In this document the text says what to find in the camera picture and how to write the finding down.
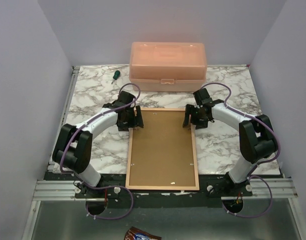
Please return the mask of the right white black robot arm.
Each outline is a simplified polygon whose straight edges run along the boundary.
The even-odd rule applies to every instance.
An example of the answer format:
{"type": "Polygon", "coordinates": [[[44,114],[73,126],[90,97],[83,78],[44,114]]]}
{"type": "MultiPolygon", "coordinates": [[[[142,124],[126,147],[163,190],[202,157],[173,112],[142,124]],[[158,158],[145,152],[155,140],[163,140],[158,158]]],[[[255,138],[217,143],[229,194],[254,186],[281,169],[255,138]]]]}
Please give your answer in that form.
{"type": "Polygon", "coordinates": [[[234,196],[256,165],[280,149],[270,118],[264,114],[254,116],[241,112],[221,99],[213,100],[205,88],[195,91],[193,96],[196,106],[185,106],[183,127],[191,124],[196,129],[206,129],[209,122],[217,120],[238,131],[241,157],[225,174],[223,183],[223,191],[234,196]]]}

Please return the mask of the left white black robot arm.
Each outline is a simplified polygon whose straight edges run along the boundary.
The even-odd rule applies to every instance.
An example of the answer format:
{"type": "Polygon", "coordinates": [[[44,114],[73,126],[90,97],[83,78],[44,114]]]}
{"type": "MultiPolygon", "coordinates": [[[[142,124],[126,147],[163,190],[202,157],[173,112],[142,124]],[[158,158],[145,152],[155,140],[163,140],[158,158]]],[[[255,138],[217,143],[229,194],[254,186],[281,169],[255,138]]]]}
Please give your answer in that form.
{"type": "Polygon", "coordinates": [[[93,140],[106,129],[117,126],[118,131],[144,127],[138,96],[121,90],[117,100],[103,105],[99,113],[78,125],[64,124],[59,132],[52,160],[87,184],[86,191],[94,198],[104,191],[101,174],[91,165],[93,140]]]}

